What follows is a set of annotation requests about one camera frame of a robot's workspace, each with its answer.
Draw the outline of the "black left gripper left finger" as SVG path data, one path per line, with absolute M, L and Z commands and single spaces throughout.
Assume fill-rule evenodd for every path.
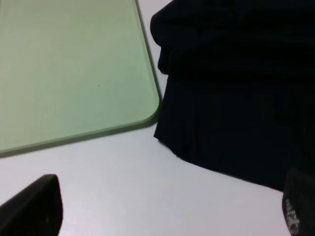
M 0 206 L 2 236 L 57 236 L 63 203 L 57 175 L 41 176 Z

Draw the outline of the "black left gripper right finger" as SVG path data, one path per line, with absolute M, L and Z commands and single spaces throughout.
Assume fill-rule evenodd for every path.
M 291 169 L 286 177 L 283 216 L 292 236 L 315 235 L 315 177 Z

